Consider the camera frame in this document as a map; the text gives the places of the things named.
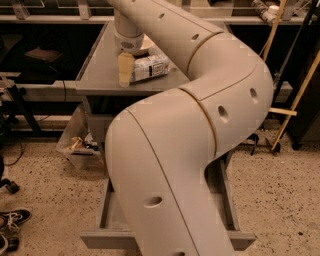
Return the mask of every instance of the terrazzo floor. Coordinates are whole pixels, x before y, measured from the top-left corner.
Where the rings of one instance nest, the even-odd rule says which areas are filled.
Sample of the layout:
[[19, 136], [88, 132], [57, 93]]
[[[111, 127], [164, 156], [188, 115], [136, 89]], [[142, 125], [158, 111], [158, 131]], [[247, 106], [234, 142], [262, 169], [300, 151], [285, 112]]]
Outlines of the terrazzo floor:
[[[265, 138], [276, 131], [258, 132], [259, 147], [239, 146], [228, 176], [241, 231], [257, 240], [238, 256], [320, 255], [320, 146], [291, 149], [288, 136], [280, 154], [271, 154]], [[94, 228], [103, 187], [101, 170], [77, 170], [56, 151], [58, 139], [23, 139], [24, 154], [4, 177], [20, 185], [10, 195], [0, 189], [0, 209], [27, 208], [32, 218], [21, 227], [19, 256], [125, 256], [125, 250], [89, 250], [80, 232]], [[19, 155], [20, 144], [4, 146], [6, 163]]]

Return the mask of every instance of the metal frame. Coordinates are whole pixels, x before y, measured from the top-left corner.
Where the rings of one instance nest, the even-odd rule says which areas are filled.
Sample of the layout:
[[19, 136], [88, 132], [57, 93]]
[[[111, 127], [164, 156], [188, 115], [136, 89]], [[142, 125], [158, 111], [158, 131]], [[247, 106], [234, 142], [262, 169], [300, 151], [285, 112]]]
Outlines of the metal frame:
[[[221, 191], [223, 198], [228, 236], [235, 250], [244, 251], [256, 240], [256, 236], [240, 231], [226, 171], [231, 157], [232, 152], [229, 152], [217, 159], [212, 163], [210, 171], [216, 172], [218, 177], [216, 189]], [[126, 223], [109, 178], [105, 179], [95, 229], [81, 232], [80, 237], [89, 249], [138, 249], [134, 232]]]

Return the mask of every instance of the screw hole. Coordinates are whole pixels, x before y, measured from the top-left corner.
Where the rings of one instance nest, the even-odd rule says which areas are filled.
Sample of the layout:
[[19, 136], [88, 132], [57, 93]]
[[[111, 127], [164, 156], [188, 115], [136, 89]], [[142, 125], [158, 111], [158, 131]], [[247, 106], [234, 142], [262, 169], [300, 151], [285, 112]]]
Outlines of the screw hole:
[[195, 35], [192, 37], [192, 41], [197, 40], [197, 39], [198, 39], [198, 37], [199, 37], [199, 34], [195, 34]]
[[228, 113], [227, 113], [226, 109], [222, 106], [219, 106], [218, 111], [219, 111], [219, 115], [221, 117], [221, 120], [224, 123], [227, 123], [228, 122]]
[[160, 196], [151, 197], [145, 200], [144, 207], [154, 208], [162, 203], [162, 198]]
[[251, 95], [251, 98], [252, 98], [253, 102], [255, 104], [257, 104], [258, 103], [258, 94], [257, 94], [256, 90], [251, 88], [250, 89], [250, 95]]
[[161, 13], [160, 15], [159, 15], [159, 20], [161, 20], [163, 17], [164, 17], [164, 13]]

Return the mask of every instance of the shoe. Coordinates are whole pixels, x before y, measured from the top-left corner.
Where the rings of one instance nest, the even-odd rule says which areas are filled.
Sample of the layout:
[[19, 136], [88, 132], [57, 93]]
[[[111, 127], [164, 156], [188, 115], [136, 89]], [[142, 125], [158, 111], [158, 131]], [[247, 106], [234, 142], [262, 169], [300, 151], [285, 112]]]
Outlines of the shoe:
[[8, 228], [12, 232], [19, 232], [20, 228], [18, 225], [21, 225], [30, 218], [31, 212], [24, 209], [14, 210], [11, 212], [0, 212], [0, 219], [4, 220], [4, 225], [1, 229]]
[[5, 253], [5, 251], [8, 249], [8, 245], [8, 240], [3, 235], [0, 235], [0, 255]]

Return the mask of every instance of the wooden stick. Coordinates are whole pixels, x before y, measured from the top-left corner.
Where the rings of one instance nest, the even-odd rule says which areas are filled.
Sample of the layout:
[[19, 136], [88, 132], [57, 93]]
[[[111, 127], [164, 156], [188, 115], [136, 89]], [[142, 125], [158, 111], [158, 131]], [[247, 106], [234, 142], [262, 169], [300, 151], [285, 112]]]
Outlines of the wooden stick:
[[276, 114], [288, 115], [288, 116], [296, 116], [297, 115], [297, 111], [292, 111], [292, 110], [282, 109], [282, 108], [270, 108], [269, 112], [276, 113]]
[[[306, 88], [307, 88], [307, 86], [308, 86], [308, 84], [309, 84], [314, 72], [316, 71], [316, 68], [319, 65], [319, 62], [320, 62], [320, 50], [318, 51], [318, 54], [317, 54], [316, 58], [314, 59], [312, 65], [311, 65], [311, 67], [310, 67], [310, 69], [308, 71], [308, 74], [305, 77], [305, 79], [304, 79], [304, 81], [303, 81], [303, 83], [302, 83], [302, 85], [300, 87], [300, 90], [299, 90], [296, 98], [294, 99], [294, 101], [292, 103], [292, 106], [291, 106], [291, 110], [292, 111], [294, 111], [296, 109], [301, 97], [303, 96], [304, 91], [306, 90]], [[291, 115], [287, 115], [286, 116], [286, 119], [284, 120], [283, 124], [281, 125], [281, 129], [279, 130], [278, 135], [277, 135], [277, 137], [276, 137], [276, 139], [275, 139], [275, 141], [273, 143], [272, 150], [274, 150], [276, 148], [277, 143], [279, 142], [284, 130], [286, 129], [286, 127], [287, 127], [287, 125], [288, 125], [288, 123], [290, 121], [290, 118], [291, 118]]]
[[287, 2], [288, 2], [288, 0], [282, 0], [281, 3], [280, 3], [280, 7], [279, 7], [279, 11], [277, 13], [277, 17], [276, 17], [276, 19], [275, 19], [275, 21], [274, 21], [274, 23], [272, 25], [272, 29], [271, 29], [269, 38], [267, 40], [266, 47], [265, 47], [264, 52], [263, 52], [263, 60], [264, 61], [267, 60], [267, 57], [268, 57], [268, 54], [269, 54], [269, 51], [270, 51], [274, 36], [276, 35], [281, 16], [283, 14], [284, 7], [286, 6]]

